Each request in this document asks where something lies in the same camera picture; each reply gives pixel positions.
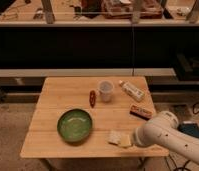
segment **wooden surface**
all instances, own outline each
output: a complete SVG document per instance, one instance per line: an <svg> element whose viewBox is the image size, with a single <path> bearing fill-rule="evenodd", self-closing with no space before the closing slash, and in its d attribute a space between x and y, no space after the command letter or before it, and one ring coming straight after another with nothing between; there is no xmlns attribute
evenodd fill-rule
<svg viewBox="0 0 199 171"><path fill-rule="evenodd" d="M166 9L170 12L173 19L185 20L186 16L180 16L177 14L177 9L180 7L188 7L192 9L195 0L168 0Z"/></svg>
<svg viewBox="0 0 199 171"><path fill-rule="evenodd" d="M168 0L166 8L176 20L185 20L185 17L179 16L176 13L176 9L181 6L192 8L195 0ZM86 17L75 17L74 8L71 5L81 6L79 0L52 0L52 9L55 15L56 21L115 21L112 19L106 19L102 15L95 17L94 19L88 19ZM10 8L8 8L1 16L0 21L34 21L33 16L37 8L42 7L41 0L32 0L30 4L25 4L24 0L16 0Z"/></svg>
<svg viewBox="0 0 199 171"><path fill-rule="evenodd" d="M141 103L135 102L122 91L119 80L130 81L145 91ZM96 105L90 108L89 92L97 91L101 80L114 83L112 102L103 103L97 96ZM129 157L166 156L168 150L154 145L149 148L136 146L124 149L107 142L110 130L132 133L145 121L129 114L131 104L155 113L150 92L144 77L51 77L45 80L42 93L27 133L21 157L24 158L80 158L80 157ZM82 108L93 119L93 131L88 139L77 146L64 142L57 133L57 121L67 110Z"/></svg>

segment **table leg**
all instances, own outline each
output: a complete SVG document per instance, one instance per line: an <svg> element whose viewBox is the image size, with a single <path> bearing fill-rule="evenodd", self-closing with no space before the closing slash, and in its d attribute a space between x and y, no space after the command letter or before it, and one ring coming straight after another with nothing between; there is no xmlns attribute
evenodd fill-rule
<svg viewBox="0 0 199 171"><path fill-rule="evenodd" d="M138 170L143 170L146 163L149 161L150 157L144 157L143 159L139 157L140 165L137 167Z"/></svg>
<svg viewBox="0 0 199 171"><path fill-rule="evenodd" d="M47 159L39 159L39 160L48 169L48 171L54 170L54 167L48 162Z"/></svg>

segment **green bowl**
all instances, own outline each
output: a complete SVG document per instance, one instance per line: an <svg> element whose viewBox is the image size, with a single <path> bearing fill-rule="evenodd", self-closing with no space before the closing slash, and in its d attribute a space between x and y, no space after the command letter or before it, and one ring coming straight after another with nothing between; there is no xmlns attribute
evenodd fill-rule
<svg viewBox="0 0 199 171"><path fill-rule="evenodd" d="M82 109L72 109L65 112L57 123L57 131L66 142L84 140L92 130L92 119L88 112Z"/></svg>

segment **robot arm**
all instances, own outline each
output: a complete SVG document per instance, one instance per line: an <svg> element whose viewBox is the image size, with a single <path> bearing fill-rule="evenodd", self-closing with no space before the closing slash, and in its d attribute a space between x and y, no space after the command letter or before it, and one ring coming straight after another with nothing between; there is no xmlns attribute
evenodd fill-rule
<svg viewBox="0 0 199 171"><path fill-rule="evenodd" d="M173 113L163 111L135 130L135 144L139 147L158 144L199 164L199 139L177 131L178 125Z"/></svg>

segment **food package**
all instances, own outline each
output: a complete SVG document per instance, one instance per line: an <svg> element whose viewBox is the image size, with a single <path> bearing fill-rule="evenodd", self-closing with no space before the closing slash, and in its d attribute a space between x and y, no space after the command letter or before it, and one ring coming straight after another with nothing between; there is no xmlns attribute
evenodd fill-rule
<svg viewBox="0 0 199 171"><path fill-rule="evenodd" d="M124 3L123 0L103 0L102 12L106 18L131 18L133 12L133 0ZM143 0L141 18L162 18L163 8L156 0Z"/></svg>

